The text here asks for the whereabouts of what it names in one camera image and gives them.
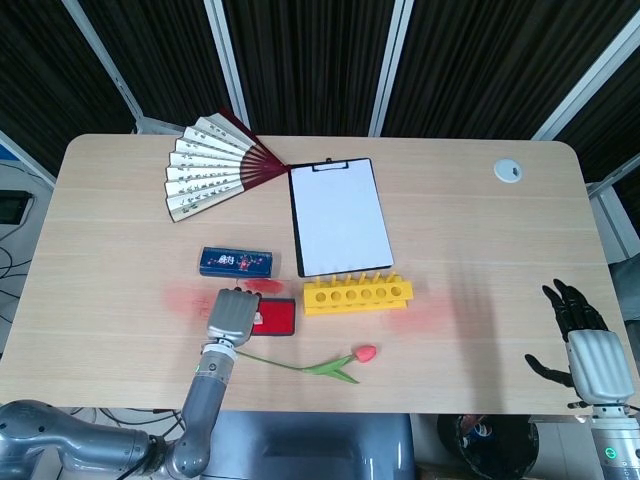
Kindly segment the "artificial pink tulip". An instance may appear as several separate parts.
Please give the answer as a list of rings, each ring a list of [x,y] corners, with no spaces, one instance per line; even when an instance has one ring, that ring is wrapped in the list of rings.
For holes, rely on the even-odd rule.
[[[377,356],[377,353],[378,350],[376,346],[363,345],[353,349],[349,355],[311,366],[298,367],[261,358],[243,351],[236,351],[237,355],[260,363],[309,375],[330,377],[354,385],[359,384],[359,381],[344,372],[343,367],[352,362],[361,364],[369,363]]]

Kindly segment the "blue patterned rectangular box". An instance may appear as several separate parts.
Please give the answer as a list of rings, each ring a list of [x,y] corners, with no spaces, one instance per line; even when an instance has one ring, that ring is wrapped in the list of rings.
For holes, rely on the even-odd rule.
[[[270,278],[272,266],[270,252],[204,247],[199,273],[206,277]]]

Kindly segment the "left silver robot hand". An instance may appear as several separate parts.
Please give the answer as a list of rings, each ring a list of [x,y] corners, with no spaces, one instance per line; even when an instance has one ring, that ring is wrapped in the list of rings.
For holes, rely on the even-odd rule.
[[[244,345],[251,336],[259,302],[254,293],[221,289],[208,318],[208,339],[223,340],[234,347]]]

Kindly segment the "grey robot torso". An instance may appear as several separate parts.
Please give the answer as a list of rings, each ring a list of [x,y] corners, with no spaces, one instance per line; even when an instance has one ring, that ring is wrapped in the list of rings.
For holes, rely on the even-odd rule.
[[[224,411],[200,480],[415,480],[410,417]]]

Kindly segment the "folding paper fan maroon ribs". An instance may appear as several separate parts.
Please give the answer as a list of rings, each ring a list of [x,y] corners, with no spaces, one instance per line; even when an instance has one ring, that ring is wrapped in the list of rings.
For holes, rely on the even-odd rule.
[[[200,117],[169,154],[164,184],[169,215],[174,222],[185,220],[290,169],[230,112]]]

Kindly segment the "black waste bin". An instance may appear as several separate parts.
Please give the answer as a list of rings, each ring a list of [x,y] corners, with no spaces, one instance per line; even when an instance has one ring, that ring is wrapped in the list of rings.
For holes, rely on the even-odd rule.
[[[529,415],[441,414],[436,427],[445,449],[483,480],[523,480],[538,459]]]

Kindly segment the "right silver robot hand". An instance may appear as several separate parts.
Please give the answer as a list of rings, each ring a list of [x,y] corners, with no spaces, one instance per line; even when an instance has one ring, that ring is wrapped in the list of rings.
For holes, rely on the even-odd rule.
[[[542,292],[553,309],[569,370],[548,368],[529,353],[526,363],[540,377],[574,389],[586,405],[626,404],[635,389],[619,336],[577,288],[555,279]]]

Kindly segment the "red ink pad clear lid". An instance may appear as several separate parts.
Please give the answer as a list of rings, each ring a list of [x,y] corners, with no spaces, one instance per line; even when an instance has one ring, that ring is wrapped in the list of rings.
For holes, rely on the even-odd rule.
[[[260,297],[257,312],[261,313],[263,323],[253,325],[253,336],[284,337],[295,333],[296,300],[286,292],[283,281],[266,278],[239,279],[235,289],[251,291]]]

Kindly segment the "white partition post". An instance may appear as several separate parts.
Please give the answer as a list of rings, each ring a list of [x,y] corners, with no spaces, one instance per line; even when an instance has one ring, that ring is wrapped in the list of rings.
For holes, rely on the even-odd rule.
[[[368,129],[370,137],[379,137],[384,128],[413,6],[414,0],[394,0]]]
[[[61,0],[61,2],[124,100],[129,112],[135,120],[135,132],[141,134],[144,130],[144,114],[142,108],[109,54],[103,41],[99,37],[90,19],[86,15],[80,2],[78,0]]]
[[[584,72],[531,140],[554,140],[639,48],[640,8]]]
[[[238,117],[244,125],[250,127],[250,119],[223,1],[203,0],[203,3],[218,54],[231,109],[234,115]]]

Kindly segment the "yellow test tube rack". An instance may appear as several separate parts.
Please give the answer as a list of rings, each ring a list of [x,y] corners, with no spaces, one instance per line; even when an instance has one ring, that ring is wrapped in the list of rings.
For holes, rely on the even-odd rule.
[[[413,285],[395,272],[316,277],[303,285],[306,316],[406,309]]]

